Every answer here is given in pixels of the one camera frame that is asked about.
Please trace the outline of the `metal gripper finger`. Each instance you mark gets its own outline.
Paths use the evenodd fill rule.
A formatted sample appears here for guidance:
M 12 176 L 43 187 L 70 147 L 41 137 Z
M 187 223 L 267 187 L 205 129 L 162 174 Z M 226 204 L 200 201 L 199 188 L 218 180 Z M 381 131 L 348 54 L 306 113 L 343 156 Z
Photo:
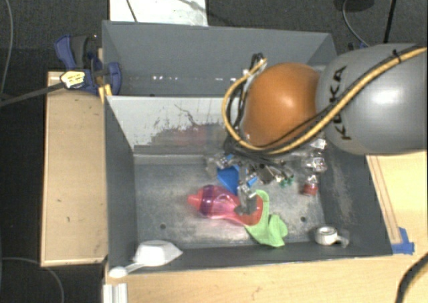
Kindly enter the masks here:
M 207 157 L 206 172 L 209 175 L 216 175 L 218 171 L 229 167 L 229 161 L 226 157 Z
M 237 187 L 239 205 L 235 208 L 238 215 L 251 215 L 257 209 L 257 193 L 247 185 Z

